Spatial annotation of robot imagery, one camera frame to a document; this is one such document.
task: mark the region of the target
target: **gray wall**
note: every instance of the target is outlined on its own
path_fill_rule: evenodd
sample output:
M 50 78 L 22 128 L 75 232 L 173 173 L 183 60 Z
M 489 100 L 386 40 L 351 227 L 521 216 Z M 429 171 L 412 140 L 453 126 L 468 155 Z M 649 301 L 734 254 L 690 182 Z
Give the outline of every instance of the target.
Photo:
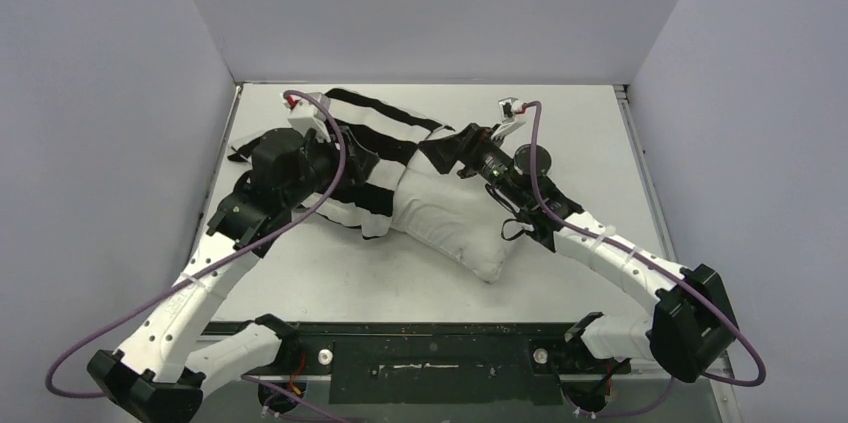
M 112 421 L 44 372 L 175 276 L 232 80 L 191 0 L 0 0 L 0 91 L 0 421 Z
M 237 80 L 626 83 L 677 0 L 194 0 Z
M 846 1 L 680 0 L 631 88 L 678 256 L 769 367 L 748 422 L 848 420 Z

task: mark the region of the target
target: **fabric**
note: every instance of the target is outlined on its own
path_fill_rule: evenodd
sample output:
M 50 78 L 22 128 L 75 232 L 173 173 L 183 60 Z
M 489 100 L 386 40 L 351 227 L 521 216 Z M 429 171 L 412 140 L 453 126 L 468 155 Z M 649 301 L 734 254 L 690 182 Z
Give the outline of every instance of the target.
M 317 213 L 356 228 L 363 238 L 389 229 L 408 234 L 492 282 L 500 275 L 513 242 L 501 238 L 509 214 L 483 188 L 479 178 L 462 180 L 455 171 L 439 174 L 418 143 L 442 138 L 453 129 L 410 110 L 343 89 L 324 94 L 330 113 L 357 141 L 380 157 L 361 187 L 337 190 Z M 246 162 L 266 130 L 230 144 L 230 161 Z M 304 206 L 318 199 L 312 195 Z
M 359 144 L 376 153 L 380 161 L 365 185 L 334 191 L 318 213 L 340 225 L 360 229 L 364 238 L 383 236 L 391 227 L 394 192 L 418 142 L 444 125 L 341 88 L 324 96 L 330 99 L 330 113 L 338 124 L 350 128 Z M 233 153 L 228 159 L 247 161 L 260 135 L 231 144 Z M 312 206 L 318 198 L 313 194 L 303 206 Z

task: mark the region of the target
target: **white tabletop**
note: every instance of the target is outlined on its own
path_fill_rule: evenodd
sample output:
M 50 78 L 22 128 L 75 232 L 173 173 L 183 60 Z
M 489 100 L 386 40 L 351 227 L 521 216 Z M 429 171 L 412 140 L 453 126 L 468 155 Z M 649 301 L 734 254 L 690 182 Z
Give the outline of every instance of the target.
M 497 101 L 540 100 L 539 142 L 551 153 L 560 190 L 619 234 L 661 254 L 622 115 L 610 86 L 247 84 L 230 138 L 286 126 L 280 93 L 341 86 L 416 110 L 457 129 L 496 123 Z M 511 135 L 511 153 L 529 141 Z M 243 165 L 224 161 L 211 205 L 227 195 Z M 363 241 L 355 230 L 311 218 L 283 235 L 221 305 L 216 321 L 273 313 L 286 321 L 568 322 L 591 311 L 639 315 L 627 295 L 576 262 L 522 238 L 493 284 L 406 235 Z

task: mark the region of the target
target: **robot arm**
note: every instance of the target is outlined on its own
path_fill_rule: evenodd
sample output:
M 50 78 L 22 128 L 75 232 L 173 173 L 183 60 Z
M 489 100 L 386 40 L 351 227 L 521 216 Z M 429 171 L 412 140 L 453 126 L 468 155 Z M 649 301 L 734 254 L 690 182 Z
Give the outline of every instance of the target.
M 534 197 L 530 179 L 530 145 L 508 156 L 501 149 L 504 125 L 513 131 L 523 117 L 517 100 L 500 103 L 502 124 L 494 128 L 471 124 L 460 133 L 419 144 L 421 151 L 442 174 L 456 163 L 462 178 L 480 175 L 490 194 L 502 196 L 516 208 L 525 233 L 550 251 L 572 258 L 603 276 L 633 297 L 651 316 L 622 318 L 600 313 L 588 315 L 565 335 L 594 358 L 640 358 L 657 361 L 675 378 L 695 381 L 734 341 L 730 331 L 694 297 L 661 272 L 649 268 L 636 256 L 695 288 L 736 324 L 721 278 L 700 265 L 690 270 L 639 249 L 599 223 L 577 202 L 563 195 L 547 177 L 551 157 L 537 147 L 536 177 L 546 205 L 563 222 L 546 215 Z M 597 235 L 592 238 L 587 234 Z
M 148 423 L 187 422 L 203 398 L 253 368 L 285 358 L 282 343 L 295 336 L 291 326 L 265 315 L 237 334 L 198 351 L 198 337 L 238 281 L 270 249 L 270 243 L 229 265 L 195 276 L 213 262 L 256 242 L 291 222 L 292 210 L 333 180 L 339 152 L 318 112 L 306 102 L 290 102 L 292 128 L 265 133 L 252 152 L 252 169 L 218 205 L 176 285 L 114 352 L 98 351 L 88 372 L 106 395 Z M 344 177 L 338 188 L 365 183 L 378 157 L 362 148 L 347 128 Z

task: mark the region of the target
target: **orange wire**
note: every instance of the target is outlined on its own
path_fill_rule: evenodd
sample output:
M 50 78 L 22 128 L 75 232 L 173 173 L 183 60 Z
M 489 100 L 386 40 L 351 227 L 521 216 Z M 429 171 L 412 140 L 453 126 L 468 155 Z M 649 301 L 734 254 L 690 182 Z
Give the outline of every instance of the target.
M 300 366 L 291 375 L 289 375 L 289 390 L 300 394 L 300 389 L 294 386 L 294 379 L 300 376 L 303 369 L 306 368 L 306 353 L 300 354 Z

